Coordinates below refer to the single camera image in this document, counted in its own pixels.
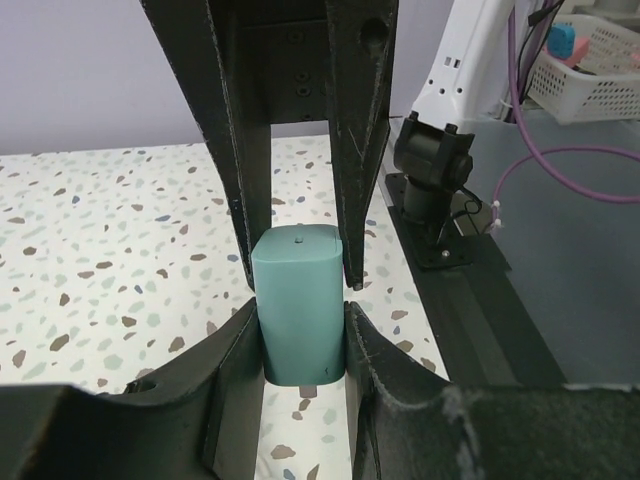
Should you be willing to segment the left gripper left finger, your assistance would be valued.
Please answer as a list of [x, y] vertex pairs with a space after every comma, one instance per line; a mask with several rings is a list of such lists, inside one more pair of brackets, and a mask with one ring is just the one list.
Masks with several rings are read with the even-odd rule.
[[256, 303], [121, 394], [1, 389], [4, 479], [251, 479], [262, 410]]

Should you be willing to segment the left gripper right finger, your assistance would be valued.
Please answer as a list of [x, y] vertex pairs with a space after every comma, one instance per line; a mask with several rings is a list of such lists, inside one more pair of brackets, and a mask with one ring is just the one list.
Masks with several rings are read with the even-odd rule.
[[344, 306], [356, 479], [635, 479], [639, 389], [461, 386]]

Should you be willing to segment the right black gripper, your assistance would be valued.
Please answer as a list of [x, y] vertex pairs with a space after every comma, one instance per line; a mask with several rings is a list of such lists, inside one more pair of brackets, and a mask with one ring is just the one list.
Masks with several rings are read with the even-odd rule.
[[251, 253], [271, 226], [269, 122], [324, 121], [328, 113], [345, 281], [362, 289], [365, 223], [390, 132], [399, 3], [141, 6], [222, 181], [247, 282]]

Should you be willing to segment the teal plug adapter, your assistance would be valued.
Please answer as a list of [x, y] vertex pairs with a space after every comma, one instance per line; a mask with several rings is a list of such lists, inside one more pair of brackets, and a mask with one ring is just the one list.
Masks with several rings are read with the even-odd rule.
[[318, 386], [344, 366], [343, 248], [326, 224], [269, 229], [251, 254], [266, 376], [279, 386]]

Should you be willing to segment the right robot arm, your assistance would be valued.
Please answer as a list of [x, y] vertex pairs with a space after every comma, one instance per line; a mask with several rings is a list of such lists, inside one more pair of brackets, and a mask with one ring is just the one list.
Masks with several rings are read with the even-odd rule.
[[[271, 129], [326, 121], [347, 285], [361, 289], [364, 224], [392, 117], [396, 1], [146, 1], [143, 11], [221, 177], [247, 277], [270, 228]], [[466, 124], [510, 1], [457, 1], [396, 143], [414, 257], [439, 266], [467, 181]]]

